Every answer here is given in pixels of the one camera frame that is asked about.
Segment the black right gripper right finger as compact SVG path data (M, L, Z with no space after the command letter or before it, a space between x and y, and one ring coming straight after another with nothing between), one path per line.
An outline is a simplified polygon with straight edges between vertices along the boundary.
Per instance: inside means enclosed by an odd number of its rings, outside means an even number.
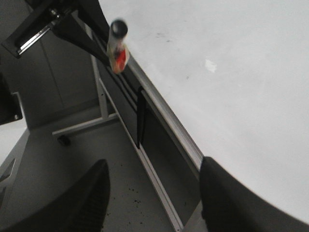
M272 206L213 158L199 172L202 218L210 232L307 232L308 224Z

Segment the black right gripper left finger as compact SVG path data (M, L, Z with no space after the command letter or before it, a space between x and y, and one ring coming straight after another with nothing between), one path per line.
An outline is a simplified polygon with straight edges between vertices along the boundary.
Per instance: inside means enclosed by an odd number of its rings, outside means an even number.
M31 216L4 232L99 232L109 199L108 163L98 160L73 186Z

